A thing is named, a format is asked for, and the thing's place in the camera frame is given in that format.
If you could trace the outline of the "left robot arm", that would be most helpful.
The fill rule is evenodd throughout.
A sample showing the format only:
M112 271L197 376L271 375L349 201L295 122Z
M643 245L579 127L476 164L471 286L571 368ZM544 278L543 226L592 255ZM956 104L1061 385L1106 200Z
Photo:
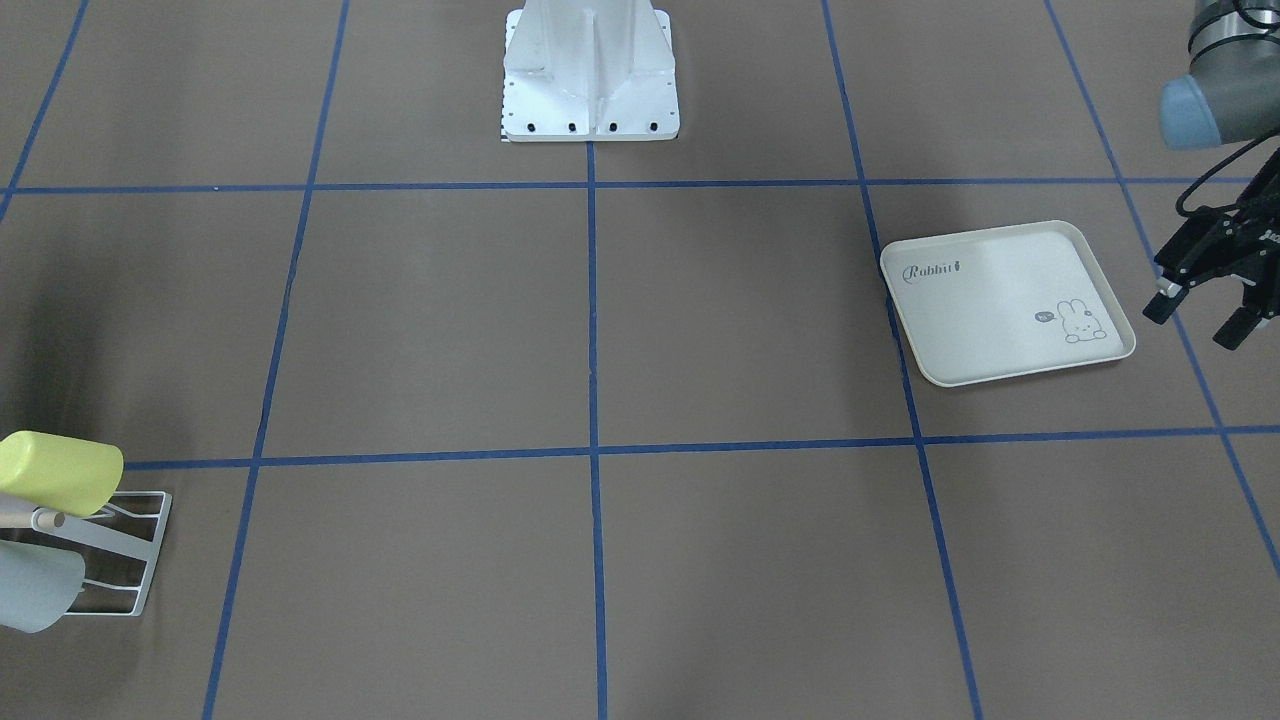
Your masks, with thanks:
M1196 3L1187 50L1187 74L1162 90L1164 142L1175 150L1240 147L1178 197L1175 210L1183 223L1155 255L1157 292L1143 314L1164 324L1194 288L1234 278L1243 284L1242 301L1213 341L1236 350L1254 331L1277 320L1279 154L1270 155L1233 202L1198 208L1187 202L1217 173L1277 137L1277 3Z

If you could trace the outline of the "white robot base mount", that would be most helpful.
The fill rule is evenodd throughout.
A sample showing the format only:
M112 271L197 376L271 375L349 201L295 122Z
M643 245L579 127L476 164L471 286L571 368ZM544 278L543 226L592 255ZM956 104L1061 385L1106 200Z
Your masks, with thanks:
M526 1L504 22L500 137L649 142L680 135L669 14L650 1Z

